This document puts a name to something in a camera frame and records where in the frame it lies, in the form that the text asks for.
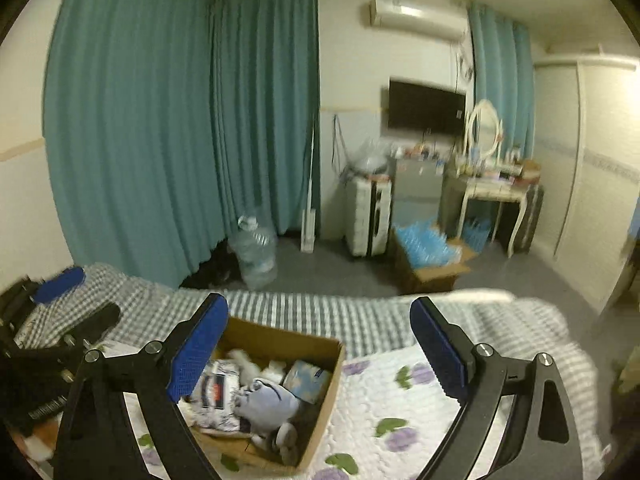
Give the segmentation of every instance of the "plaid blanket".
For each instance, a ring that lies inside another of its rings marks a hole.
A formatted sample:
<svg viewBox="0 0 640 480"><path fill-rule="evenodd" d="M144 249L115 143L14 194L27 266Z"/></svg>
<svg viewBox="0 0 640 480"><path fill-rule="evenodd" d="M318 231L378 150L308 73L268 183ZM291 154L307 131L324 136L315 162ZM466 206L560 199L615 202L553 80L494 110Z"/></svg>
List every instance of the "plaid blanket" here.
<svg viewBox="0 0 640 480"><path fill-rule="evenodd" d="M68 327L106 301L120 306L122 319L106 337L141 348L164 339L181 320L191 317L209 291L173 290L132 278L113 267L85 268L84 283L51 304L39 305L16 341L24 348L54 344ZM415 296L344 298L308 294L218 290L233 316L302 333L335 337L348 358L387 352L415 344L408 310ZM558 364L580 438L584 478L602 472L596 427L596 368L569 336L564 317L555 306L533 298L479 301L479 294L437 294L434 304L449 322L460 325L471 341L491 344L501 355L531 359L540 351ZM503 399L505 414L511 399Z"/></svg>

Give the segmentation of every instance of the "blue rubber pad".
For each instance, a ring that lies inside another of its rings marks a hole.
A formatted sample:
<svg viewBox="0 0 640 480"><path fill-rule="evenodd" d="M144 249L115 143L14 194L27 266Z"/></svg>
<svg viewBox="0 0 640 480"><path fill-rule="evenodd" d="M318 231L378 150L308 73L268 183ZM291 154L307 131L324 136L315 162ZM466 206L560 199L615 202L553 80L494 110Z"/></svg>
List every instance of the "blue rubber pad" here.
<svg viewBox="0 0 640 480"><path fill-rule="evenodd" d="M50 303L82 282L84 282L84 269L82 267L69 267L60 272L55 278L51 278L40 285L31 299L36 304Z"/></svg>
<svg viewBox="0 0 640 480"><path fill-rule="evenodd" d="M465 365L421 300L415 300L411 304L409 320L415 338L429 360L444 393L461 402L465 400L467 393Z"/></svg>
<svg viewBox="0 0 640 480"><path fill-rule="evenodd" d="M214 296L209 301L208 310L172 362L171 380L166 392L173 402L178 402L181 396L193 393L213 349L225 331L229 317L225 298Z"/></svg>

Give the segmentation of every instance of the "black flat screen tv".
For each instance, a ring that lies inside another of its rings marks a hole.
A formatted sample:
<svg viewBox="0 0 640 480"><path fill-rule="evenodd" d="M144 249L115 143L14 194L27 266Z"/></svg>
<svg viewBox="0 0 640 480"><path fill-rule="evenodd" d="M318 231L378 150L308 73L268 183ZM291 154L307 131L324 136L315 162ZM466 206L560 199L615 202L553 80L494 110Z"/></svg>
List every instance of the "black flat screen tv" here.
<svg viewBox="0 0 640 480"><path fill-rule="evenodd" d="M389 127L461 136L465 95L407 81L389 81Z"/></svg>

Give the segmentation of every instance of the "teal curtain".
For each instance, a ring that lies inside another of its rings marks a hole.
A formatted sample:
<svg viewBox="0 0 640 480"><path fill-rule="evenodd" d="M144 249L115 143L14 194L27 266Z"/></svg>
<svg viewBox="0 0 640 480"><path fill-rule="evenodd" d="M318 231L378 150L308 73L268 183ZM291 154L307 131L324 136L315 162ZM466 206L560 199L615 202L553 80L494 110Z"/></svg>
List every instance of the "teal curtain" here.
<svg viewBox="0 0 640 480"><path fill-rule="evenodd" d="M231 228L239 215L257 212L282 234L300 225L306 201L319 104L318 0L215 0L212 22L211 113L225 219Z"/></svg>
<svg viewBox="0 0 640 480"><path fill-rule="evenodd" d="M44 135L76 264L106 262L177 286L225 237L211 140L211 5L64 0Z"/></svg>
<svg viewBox="0 0 640 480"><path fill-rule="evenodd" d="M533 153L534 89L529 31L493 9L468 12L474 46L476 102L489 99L504 124L503 152L519 145Z"/></svg>

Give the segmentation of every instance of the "sliding wardrobe door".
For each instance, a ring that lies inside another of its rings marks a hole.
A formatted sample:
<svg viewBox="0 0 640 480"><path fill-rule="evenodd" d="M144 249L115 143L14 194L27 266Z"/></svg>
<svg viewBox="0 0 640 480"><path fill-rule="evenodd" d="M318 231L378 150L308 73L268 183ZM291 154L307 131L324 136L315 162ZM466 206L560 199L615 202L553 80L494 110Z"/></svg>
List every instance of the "sliding wardrobe door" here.
<svg viewBox="0 0 640 480"><path fill-rule="evenodd" d="M560 273L601 308L625 263L640 189L640 80L634 64L578 62L578 77L584 156L556 256Z"/></svg>
<svg viewBox="0 0 640 480"><path fill-rule="evenodd" d="M564 227L574 186L578 153L578 79L576 65L536 68L536 137L534 158L542 165L545 201L536 244L553 258Z"/></svg>

